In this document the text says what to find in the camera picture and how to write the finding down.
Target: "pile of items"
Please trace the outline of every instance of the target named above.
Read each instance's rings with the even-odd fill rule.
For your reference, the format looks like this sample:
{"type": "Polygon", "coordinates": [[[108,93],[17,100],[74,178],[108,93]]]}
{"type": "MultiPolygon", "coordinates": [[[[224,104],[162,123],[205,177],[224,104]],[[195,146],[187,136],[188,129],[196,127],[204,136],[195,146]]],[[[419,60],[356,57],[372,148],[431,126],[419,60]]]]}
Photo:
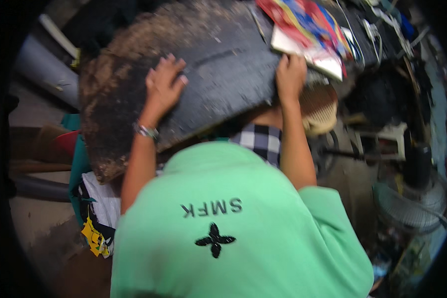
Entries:
{"type": "Polygon", "coordinates": [[[275,22],[271,45],[275,50],[304,56],[324,75],[343,80],[342,59],[352,59],[345,36],[334,17],[310,0],[257,0],[275,22]]]}

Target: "mint green shirt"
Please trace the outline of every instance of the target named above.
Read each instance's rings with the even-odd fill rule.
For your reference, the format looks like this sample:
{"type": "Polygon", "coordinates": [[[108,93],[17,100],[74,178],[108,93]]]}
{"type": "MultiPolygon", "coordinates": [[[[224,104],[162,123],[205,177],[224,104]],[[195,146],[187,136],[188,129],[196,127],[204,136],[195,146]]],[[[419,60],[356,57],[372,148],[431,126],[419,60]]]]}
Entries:
{"type": "Polygon", "coordinates": [[[175,155],[114,243],[111,297],[365,298],[373,284],[336,190],[297,191],[227,142],[175,155]]]}

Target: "black flower emblem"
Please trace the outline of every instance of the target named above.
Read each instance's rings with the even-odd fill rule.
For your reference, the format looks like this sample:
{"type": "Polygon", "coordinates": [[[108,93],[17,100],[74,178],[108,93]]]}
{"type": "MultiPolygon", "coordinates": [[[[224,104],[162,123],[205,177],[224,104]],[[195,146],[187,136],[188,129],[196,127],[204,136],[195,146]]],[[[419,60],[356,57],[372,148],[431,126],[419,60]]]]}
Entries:
{"type": "Polygon", "coordinates": [[[210,244],[210,251],[212,252],[214,258],[218,258],[220,255],[220,251],[222,250],[220,244],[228,244],[236,240],[235,237],[232,236],[220,236],[219,228],[215,223],[210,224],[209,236],[210,237],[198,239],[195,244],[198,246],[207,246],[210,244]]]}

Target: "red object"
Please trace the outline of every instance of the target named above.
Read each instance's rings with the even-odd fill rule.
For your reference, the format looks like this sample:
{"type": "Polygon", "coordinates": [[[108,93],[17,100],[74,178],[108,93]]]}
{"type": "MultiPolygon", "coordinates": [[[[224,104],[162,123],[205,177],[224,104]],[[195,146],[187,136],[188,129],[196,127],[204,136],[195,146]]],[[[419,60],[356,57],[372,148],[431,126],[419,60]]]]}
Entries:
{"type": "Polygon", "coordinates": [[[72,157],[74,155],[77,136],[80,132],[81,130],[76,130],[71,133],[62,134],[53,140],[53,145],[65,151],[72,157]]]}

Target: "white pipe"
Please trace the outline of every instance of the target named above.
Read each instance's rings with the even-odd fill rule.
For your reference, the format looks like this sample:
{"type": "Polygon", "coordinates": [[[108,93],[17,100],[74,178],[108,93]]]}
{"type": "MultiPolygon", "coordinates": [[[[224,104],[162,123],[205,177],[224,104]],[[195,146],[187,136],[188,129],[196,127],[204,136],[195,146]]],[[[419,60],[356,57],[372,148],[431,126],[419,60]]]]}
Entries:
{"type": "Polygon", "coordinates": [[[78,107],[78,75],[29,35],[15,62],[15,70],[69,105],[78,107]]]}

